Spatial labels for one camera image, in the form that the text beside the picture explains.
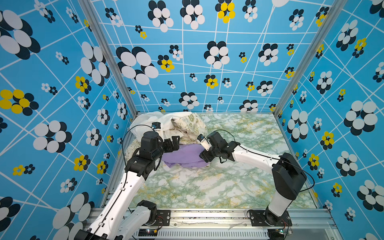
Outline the purple cloth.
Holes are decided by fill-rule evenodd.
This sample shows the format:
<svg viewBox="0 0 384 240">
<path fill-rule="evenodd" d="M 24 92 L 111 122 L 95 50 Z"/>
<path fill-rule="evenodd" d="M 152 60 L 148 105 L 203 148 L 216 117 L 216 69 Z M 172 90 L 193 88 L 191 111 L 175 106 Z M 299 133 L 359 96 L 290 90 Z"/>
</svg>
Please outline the purple cloth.
<svg viewBox="0 0 384 240">
<path fill-rule="evenodd" d="M 200 157 L 200 153 L 204 150 L 204 147 L 199 144 L 180 145 L 177 151 L 164 153 L 162 161 L 169 168 L 175 165 L 183 168 L 203 168 L 209 165 Z"/>
</svg>

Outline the white cloth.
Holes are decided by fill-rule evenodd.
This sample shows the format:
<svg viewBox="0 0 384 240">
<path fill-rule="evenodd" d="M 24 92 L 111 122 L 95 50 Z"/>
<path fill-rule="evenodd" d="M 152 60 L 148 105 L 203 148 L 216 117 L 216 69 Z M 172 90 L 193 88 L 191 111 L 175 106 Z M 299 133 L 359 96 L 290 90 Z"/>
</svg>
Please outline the white cloth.
<svg viewBox="0 0 384 240">
<path fill-rule="evenodd" d="M 163 114 L 161 112 L 151 112 L 139 115 L 131 124 L 131 133 L 140 142 L 144 133 L 153 131 L 151 127 L 153 123 L 160 123 L 161 130 L 163 131 L 160 136 L 163 139 L 171 139 L 172 136 L 183 137 L 184 134 L 180 130 L 176 130 L 173 121 L 180 120 L 181 118 L 191 115 L 191 112 L 177 112 Z"/>
</svg>

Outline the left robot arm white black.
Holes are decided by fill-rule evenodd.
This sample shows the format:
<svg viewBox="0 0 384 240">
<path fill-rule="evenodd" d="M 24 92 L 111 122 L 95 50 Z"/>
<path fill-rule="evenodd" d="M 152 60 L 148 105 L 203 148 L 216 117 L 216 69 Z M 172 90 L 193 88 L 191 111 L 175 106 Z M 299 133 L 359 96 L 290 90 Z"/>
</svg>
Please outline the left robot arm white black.
<svg viewBox="0 0 384 240">
<path fill-rule="evenodd" d="M 141 201 L 136 209 L 125 217 L 134 196 L 152 171 L 156 171 L 164 153 L 180 148 L 180 137 L 163 139 L 159 131 L 144 133 L 141 145 L 125 163 L 125 172 L 113 196 L 87 230 L 79 230 L 76 240 L 129 240 L 145 224 L 157 220 L 157 205 Z"/>
</svg>

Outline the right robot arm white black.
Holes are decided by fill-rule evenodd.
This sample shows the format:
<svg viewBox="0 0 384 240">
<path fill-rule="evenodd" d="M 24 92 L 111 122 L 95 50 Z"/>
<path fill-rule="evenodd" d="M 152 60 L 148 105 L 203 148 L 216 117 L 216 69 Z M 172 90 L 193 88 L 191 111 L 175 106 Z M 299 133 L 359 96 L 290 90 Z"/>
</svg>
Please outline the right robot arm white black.
<svg viewBox="0 0 384 240">
<path fill-rule="evenodd" d="M 264 213 L 267 225 L 275 226 L 282 220 L 307 181 L 306 172 L 289 153 L 272 155 L 249 149 L 237 141 L 227 142 L 217 131 L 207 137 L 198 135 L 197 142 L 204 147 L 200 158 L 207 163 L 219 158 L 221 163 L 244 163 L 273 176 L 276 190 Z"/>
</svg>

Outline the cream green printed cloth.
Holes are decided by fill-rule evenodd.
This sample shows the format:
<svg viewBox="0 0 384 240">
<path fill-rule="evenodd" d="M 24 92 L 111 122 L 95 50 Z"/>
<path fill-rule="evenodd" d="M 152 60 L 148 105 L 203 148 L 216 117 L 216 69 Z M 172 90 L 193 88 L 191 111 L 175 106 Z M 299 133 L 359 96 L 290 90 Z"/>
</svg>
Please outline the cream green printed cloth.
<svg viewBox="0 0 384 240">
<path fill-rule="evenodd" d="M 191 115 L 181 118 L 180 120 L 173 121 L 173 123 L 176 127 L 176 130 L 180 130 L 184 134 L 183 137 L 180 137 L 181 145 L 196 144 L 198 135 L 202 134 L 205 136 L 207 134 L 206 124 L 196 113 L 192 113 Z M 161 129 L 157 130 L 157 132 L 159 135 L 163 133 Z M 137 139 L 135 139 L 125 150 L 126 159 L 128 160 L 131 158 L 134 151 L 140 146 L 141 141 L 139 142 Z"/>
</svg>

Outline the left controller board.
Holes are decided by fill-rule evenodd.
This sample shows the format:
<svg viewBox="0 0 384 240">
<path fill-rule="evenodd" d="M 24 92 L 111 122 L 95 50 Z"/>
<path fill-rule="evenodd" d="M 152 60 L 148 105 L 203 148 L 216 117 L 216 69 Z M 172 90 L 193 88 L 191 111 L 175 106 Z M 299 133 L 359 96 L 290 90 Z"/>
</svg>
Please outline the left controller board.
<svg viewBox="0 0 384 240">
<path fill-rule="evenodd" d="M 139 237 L 156 237 L 157 235 L 157 229 L 140 229 L 138 233 Z"/>
</svg>

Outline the controller board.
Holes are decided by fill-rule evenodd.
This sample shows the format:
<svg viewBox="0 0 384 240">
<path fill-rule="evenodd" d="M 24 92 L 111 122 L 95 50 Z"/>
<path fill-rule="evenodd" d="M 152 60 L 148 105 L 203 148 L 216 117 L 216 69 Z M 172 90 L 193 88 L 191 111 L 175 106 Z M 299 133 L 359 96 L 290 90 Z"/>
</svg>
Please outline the controller board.
<svg viewBox="0 0 384 240">
<path fill-rule="evenodd" d="M 285 232 L 281 229 L 268 230 L 268 235 L 270 240 L 284 240 L 286 236 Z"/>
<path fill-rule="evenodd" d="M 140 229 L 138 233 L 139 237 L 156 237 L 157 235 L 157 229 Z"/>
</svg>

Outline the right controller board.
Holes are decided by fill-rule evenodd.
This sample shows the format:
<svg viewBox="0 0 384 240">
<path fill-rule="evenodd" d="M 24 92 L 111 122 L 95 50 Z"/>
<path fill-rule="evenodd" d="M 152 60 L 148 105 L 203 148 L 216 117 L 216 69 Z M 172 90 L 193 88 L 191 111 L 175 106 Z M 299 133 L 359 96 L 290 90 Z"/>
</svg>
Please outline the right controller board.
<svg viewBox="0 0 384 240">
<path fill-rule="evenodd" d="M 281 229 L 268 230 L 268 235 L 270 240 L 284 240 L 286 236 L 285 232 Z"/>
</svg>

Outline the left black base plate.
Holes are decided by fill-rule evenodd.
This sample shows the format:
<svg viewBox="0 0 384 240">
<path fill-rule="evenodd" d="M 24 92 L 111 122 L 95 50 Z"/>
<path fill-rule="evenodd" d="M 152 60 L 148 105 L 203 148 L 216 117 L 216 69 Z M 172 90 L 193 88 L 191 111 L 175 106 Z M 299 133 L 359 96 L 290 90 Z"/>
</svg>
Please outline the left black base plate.
<svg viewBox="0 0 384 240">
<path fill-rule="evenodd" d="M 148 223 L 145 223 L 143 226 L 148 227 L 161 227 L 169 226 L 171 220 L 171 210 L 157 210 L 156 216 L 150 220 Z"/>
</svg>

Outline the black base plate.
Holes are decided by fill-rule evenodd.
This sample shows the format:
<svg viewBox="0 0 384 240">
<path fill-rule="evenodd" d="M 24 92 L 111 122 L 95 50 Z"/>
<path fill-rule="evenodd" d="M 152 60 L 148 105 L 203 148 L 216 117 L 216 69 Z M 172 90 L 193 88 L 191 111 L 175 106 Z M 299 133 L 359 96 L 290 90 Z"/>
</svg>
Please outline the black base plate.
<svg viewBox="0 0 384 240">
<path fill-rule="evenodd" d="M 143 226 L 148 227 L 161 227 L 169 226 L 171 220 L 171 210 L 157 210 L 156 216 L 150 220 L 148 223 L 145 223 Z"/>
<path fill-rule="evenodd" d="M 282 216 L 277 217 L 269 210 L 248 210 L 247 218 L 251 221 L 253 227 L 291 227 L 292 221 L 288 211 Z"/>
</svg>

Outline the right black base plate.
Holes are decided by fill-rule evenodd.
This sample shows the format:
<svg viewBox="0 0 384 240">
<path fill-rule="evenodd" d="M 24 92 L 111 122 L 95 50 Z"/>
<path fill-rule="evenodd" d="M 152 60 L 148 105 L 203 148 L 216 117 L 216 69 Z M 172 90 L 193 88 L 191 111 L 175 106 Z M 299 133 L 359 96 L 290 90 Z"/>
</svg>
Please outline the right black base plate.
<svg viewBox="0 0 384 240">
<path fill-rule="evenodd" d="M 277 217 L 269 210 L 248 210 L 247 218 L 251 221 L 253 227 L 291 227 L 292 221 L 288 211 L 282 216 Z"/>
</svg>

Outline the aluminium front rail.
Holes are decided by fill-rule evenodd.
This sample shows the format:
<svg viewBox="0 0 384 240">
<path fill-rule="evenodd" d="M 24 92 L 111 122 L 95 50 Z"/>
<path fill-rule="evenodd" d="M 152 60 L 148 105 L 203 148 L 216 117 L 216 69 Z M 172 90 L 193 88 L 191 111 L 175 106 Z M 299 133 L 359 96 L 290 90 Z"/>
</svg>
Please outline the aluminium front rail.
<svg viewBox="0 0 384 240">
<path fill-rule="evenodd" d="M 287 209 L 291 227 L 253 227 L 241 209 L 171 209 L 169 226 L 157 229 L 156 237 L 139 237 L 137 230 L 130 240 L 269 240 L 268 230 L 281 229 L 284 240 L 339 240 L 341 234 L 327 209 Z"/>
</svg>

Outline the left aluminium corner post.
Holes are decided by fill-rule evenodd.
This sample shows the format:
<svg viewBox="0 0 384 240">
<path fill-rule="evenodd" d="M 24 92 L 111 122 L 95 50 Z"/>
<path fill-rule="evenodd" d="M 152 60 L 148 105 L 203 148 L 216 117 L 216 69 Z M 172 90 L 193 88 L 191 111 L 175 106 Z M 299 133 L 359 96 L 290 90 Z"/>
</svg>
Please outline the left aluminium corner post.
<svg viewBox="0 0 384 240">
<path fill-rule="evenodd" d="M 93 9 L 93 5 L 90 1 L 86 0 L 80 0 L 79 4 L 85 14 L 85 17 L 90 22 L 91 27 L 93 27 L 93 33 L 95 35 L 95 38 L 102 49 L 102 52 L 106 58 L 106 61 L 109 65 L 109 68 L 114 75 L 117 85 L 126 100 L 127 106 L 129 107 L 131 114 L 133 116 L 133 119 L 137 117 L 137 109 L 134 105 L 134 101 L 132 100 L 130 93 L 128 92 L 128 87 L 123 79 L 123 76 L 118 68 L 118 64 L 116 63 L 112 50 L 110 49 L 107 39 L 105 37 L 105 34 L 102 30 L 102 25 L 99 23 L 97 19 L 96 12 Z"/>
</svg>

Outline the aluminium corner post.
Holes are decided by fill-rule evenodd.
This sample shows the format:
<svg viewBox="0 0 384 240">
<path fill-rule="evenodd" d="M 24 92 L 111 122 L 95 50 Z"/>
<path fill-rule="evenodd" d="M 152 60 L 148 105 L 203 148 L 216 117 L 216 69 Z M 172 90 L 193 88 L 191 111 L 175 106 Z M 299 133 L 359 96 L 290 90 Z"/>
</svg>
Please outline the aluminium corner post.
<svg viewBox="0 0 384 240">
<path fill-rule="evenodd" d="M 112 50 L 110 49 L 107 39 L 105 37 L 105 34 L 102 30 L 102 25 L 99 23 L 97 19 L 96 12 L 93 9 L 93 5 L 90 1 L 86 0 L 80 0 L 79 4 L 85 14 L 85 17 L 90 22 L 91 27 L 93 27 L 93 33 L 95 35 L 95 38 L 102 49 L 102 52 L 106 58 L 106 61 L 109 65 L 109 68 L 114 75 L 117 85 L 126 100 L 127 106 L 129 107 L 131 114 L 133 116 L 133 119 L 137 117 L 137 109 L 134 105 L 134 101 L 132 100 L 130 93 L 128 92 L 128 87 L 123 79 L 123 76 L 118 68 L 118 64 L 116 63 Z"/>
<path fill-rule="evenodd" d="M 333 27 L 335 21 L 339 17 L 342 9 L 344 8 L 344 6 L 347 2 L 348 2 L 347 0 L 340 0 L 340 1 L 334 1 L 333 2 L 332 6 L 330 8 L 330 11 L 328 13 L 327 19 L 325 20 L 325 22 L 322 24 L 322 26 L 317 31 L 313 41 L 311 42 L 309 48 L 307 49 L 302 60 L 300 61 L 300 64 L 298 65 L 298 69 L 296 70 L 294 77 L 288 83 L 286 89 L 283 92 L 283 95 L 281 96 L 279 102 L 277 103 L 277 107 L 274 111 L 274 117 L 275 118 L 278 117 L 280 111 L 283 109 L 283 107 L 288 102 L 288 99 L 289 99 L 294 87 L 300 81 L 305 70 L 308 68 L 309 64 L 311 63 L 312 58 L 314 57 L 318 47 L 323 43 L 325 37 L 328 35 L 329 31 Z"/>
</svg>

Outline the right aluminium corner post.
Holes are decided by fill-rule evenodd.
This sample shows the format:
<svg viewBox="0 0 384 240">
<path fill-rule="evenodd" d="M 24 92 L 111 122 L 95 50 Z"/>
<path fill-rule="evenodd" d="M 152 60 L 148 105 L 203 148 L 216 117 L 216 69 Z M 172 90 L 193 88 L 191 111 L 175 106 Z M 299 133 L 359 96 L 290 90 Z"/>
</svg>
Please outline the right aluminium corner post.
<svg viewBox="0 0 384 240">
<path fill-rule="evenodd" d="M 286 89 L 283 92 L 283 95 L 281 96 L 279 102 L 277 103 L 277 107 L 274 111 L 274 117 L 275 118 L 278 117 L 280 111 L 283 109 L 283 107 L 288 102 L 288 99 L 289 99 L 294 87 L 300 81 L 305 70 L 308 68 L 309 64 L 311 63 L 312 58 L 314 57 L 318 47 L 323 43 L 325 37 L 328 35 L 329 31 L 333 27 L 335 21 L 339 17 L 342 9 L 344 8 L 344 6 L 347 2 L 348 2 L 347 0 L 340 0 L 340 1 L 334 1 L 333 2 L 332 6 L 330 8 L 330 11 L 328 13 L 327 19 L 325 20 L 325 22 L 322 24 L 322 26 L 317 31 L 313 41 L 311 42 L 309 48 L 307 49 L 302 60 L 300 61 L 300 64 L 298 65 L 298 69 L 296 70 L 294 77 L 288 83 Z"/>
</svg>

